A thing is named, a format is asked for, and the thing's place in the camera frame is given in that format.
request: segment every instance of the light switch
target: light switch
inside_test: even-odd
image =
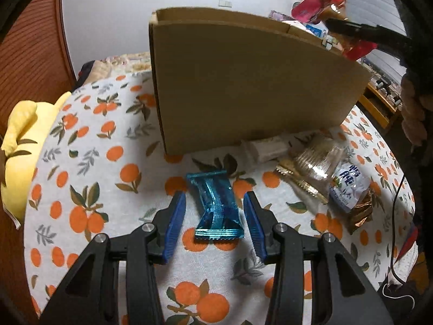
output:
[[[227,1],[227,0],[220,0],[218,2],[218,6],[220,6],[220,7],[232,7],[232,3],[230,1]]]

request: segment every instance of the teal foil package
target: teal foil package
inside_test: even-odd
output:
[[[200,195],[204,214],[195,230],[195,236],[204,240],[232,240],[243,238],[230,181],[226,171],[187,174],[187,180],[195,186]]]

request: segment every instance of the stuffed animal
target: stuffed animal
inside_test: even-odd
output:
[[[24,220],[27,194],[39,153],[70,95],[70,92],[64,93],[54,105],[20,101],[10,113],[0,151],[0,181],[3,209],[17,228]]]

